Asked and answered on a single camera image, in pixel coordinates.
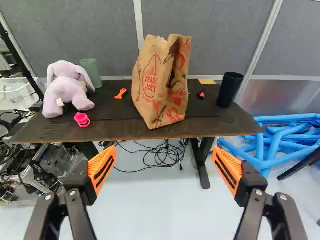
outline green cup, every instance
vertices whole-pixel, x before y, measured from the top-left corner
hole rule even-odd
[[[100,74],[99,74],[99,71],[98,71],[98,68],[97,68],[97,61],[94,58],[82,59],[80,61],[80,65],[88,73],[93,86],[96,89],[101,88],[102,87],[102,81],[101,81],[101,77],[100,77]]]

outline purple stuffed animal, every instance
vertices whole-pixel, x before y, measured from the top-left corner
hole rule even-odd
[[[79,111],[93,109],[95,104],[87,98],[87,88],[96,90],[86,70],[81,66],[68,61],[50,64],[47,69],[43,116],[52,119],[62,115],[62,106],[70,102]]]

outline pink toy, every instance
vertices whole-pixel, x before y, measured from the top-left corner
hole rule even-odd
[[[85,113],[77,112],[76,115],[74,115],[74,120],[80,126],[80,128],[86,128],[90,125],[90,119]]]

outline plush toy ear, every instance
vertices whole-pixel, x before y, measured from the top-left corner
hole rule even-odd
[[[50,84],[55,80],[55,73],[54,73],[54,65],[50,64],[46,70],[47,74],[47,81],[46,81],[46,87],[48,88]]]
[[[75,65],[75,71],[83,77],[85,85],[95,92],[96,89],[92,84],[91,79],[86,70],[82,66]]]

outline black cylinder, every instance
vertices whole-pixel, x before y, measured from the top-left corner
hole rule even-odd
[[[230,107],[244,77],[242,74],[236,72],[226,72],[223,75],[220,92],[216,100],[218,107],[224,109]]]

